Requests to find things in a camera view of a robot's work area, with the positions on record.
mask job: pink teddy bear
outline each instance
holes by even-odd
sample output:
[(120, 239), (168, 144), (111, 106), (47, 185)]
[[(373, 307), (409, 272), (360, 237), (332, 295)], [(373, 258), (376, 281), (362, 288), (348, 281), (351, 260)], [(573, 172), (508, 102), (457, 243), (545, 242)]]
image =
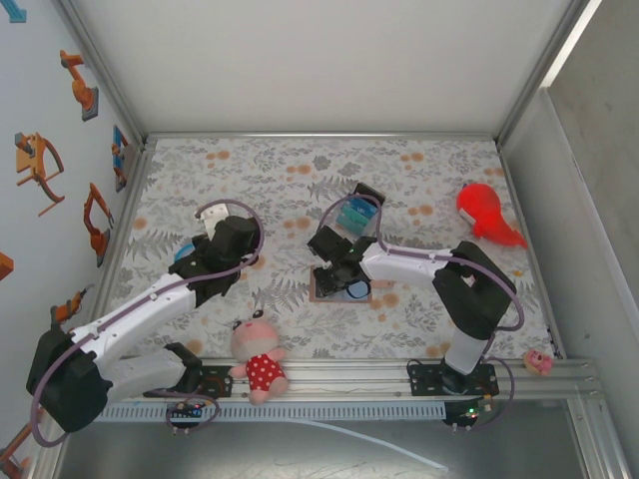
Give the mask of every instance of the pink teddy bear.
[(259, 309), (253, 313), (252, 319), (236, 321), (231, 339), (231, 353), (243, 364), (232, 367), (229, 374), (234, 379), (249, 379), (249, 400), (253, 405), (281, 396), (289, 388), (289, 381), (279, 363), (287, 352), (278, 346), (280, 340), (276, 329), (260, 319), (263, 315), (264, 312)]

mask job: stuffed toy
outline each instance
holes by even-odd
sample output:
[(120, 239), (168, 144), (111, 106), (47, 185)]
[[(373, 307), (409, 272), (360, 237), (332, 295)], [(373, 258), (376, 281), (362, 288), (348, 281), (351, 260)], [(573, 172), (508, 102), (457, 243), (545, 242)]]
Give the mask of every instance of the stuffed toy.
[(249, 400), (254, 405), (281, 396), (289, 388), (289, 381), (280, 366), (287, 352), (279, 347), (276, 329), (262, 316), (264, 312), (259, 309), (251, 319), (236, 321), (231, 339), (231, 353), (242, 365), (232, 367), (229, 374), (234, 379), (249, 379)]
[(474, 183), (457, 195), (457, 210), (471, 225), (472, 233), (503, 246), (528, 247), (520, 232), (513, 230), (501, 215), (501, 202), (489, 185)]
[(523, 356), (523, 364), (529, 372), (547, 376), (552, 369), (552, 357), (536, 349), (530, 349)]

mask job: floral mat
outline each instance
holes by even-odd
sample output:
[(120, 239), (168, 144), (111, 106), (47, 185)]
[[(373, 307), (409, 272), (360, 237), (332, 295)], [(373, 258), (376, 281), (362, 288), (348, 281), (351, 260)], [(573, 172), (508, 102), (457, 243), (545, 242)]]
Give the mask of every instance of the floral mat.
[[(320, 261), (307, 241), (322, 212), (357, 182), (386, 195), (381, 229), (387, 242), (448, 248), (472, 240), (514, 281), (525, 324), (500, 332), (492, 355), (519, 358), (531, 347), (551, 352), (527, 251), (475, 239), (455, 209), (464, 184), (488, 183), (501, 198), (506, 220), (518, 228), (492, 142), (166, 139), (151, 161), (112, 308), (156, 281), (189, 238), (204, 231), (194, 218), (199, 205), (243, 201), (258, 212), (267, 237), (260, 261), (245, 269), (226, 296), (162, 326), (133, 354), (180, 341), (201, 356), (230, 357), (233, 322), (262, 308), (290, 357), (442, 356), (454, 325), (431, 285), (374, 289), (368, 303), (310, 302), (311, 267)], [(502, 324), (515, 321), (511, 306)]]

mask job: red stuffed toy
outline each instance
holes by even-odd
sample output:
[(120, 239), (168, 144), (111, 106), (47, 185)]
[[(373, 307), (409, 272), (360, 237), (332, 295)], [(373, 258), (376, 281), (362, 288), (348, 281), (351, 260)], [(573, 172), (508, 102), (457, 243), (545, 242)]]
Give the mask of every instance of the red stuffed toy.
[(499, 196), (489, 185), (474, 183), (462, 188), (457, 195), (457, 210), (470, 222), (476, 237), (504, 246), (528, 247), (521, 233), (504, 220)]

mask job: white cable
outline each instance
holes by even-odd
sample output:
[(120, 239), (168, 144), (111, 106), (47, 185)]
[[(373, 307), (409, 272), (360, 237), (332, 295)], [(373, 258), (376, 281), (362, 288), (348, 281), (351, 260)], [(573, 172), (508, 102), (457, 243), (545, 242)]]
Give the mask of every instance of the white cable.
[(426, 459), (425, 457), (419, 456), (414, 452), (407, 451), (399, 446), (395, 446), (386, 441), (382, 441), (381, 439), (377, 439), (376, 437), (366, 436), (365, 434), (359, 434), (358, 432), (351, 431), (349, 429), (344, 429), (343, 427), (333, 426), (332, 424), (324, 424), (323, 422), (315, 422), (315, 421), (307, 421), (305, 419), (283, 419), (283, 422), (291, 422), (293, 424), (303, 424), (306, 426), (314, 426), (321, 427), (323, 429), (329, 429), (331, 431), (340, 432), (342, 434), (346, 434), (348, 436), (356, 437), (358, 439), (363, 439), (364, 441), (372, 442), (373, 444), (378, 444), (383, 447), (387, 447), (388, 449), (392, 449), (404, 456), (408, 456), (416, 461), (421, 462), (427, 466), (434, 467), (436, 469), (442, 470), (444, 472), (448, 472), (448, 468), (438, 462), (431, 461), (430, 459)]

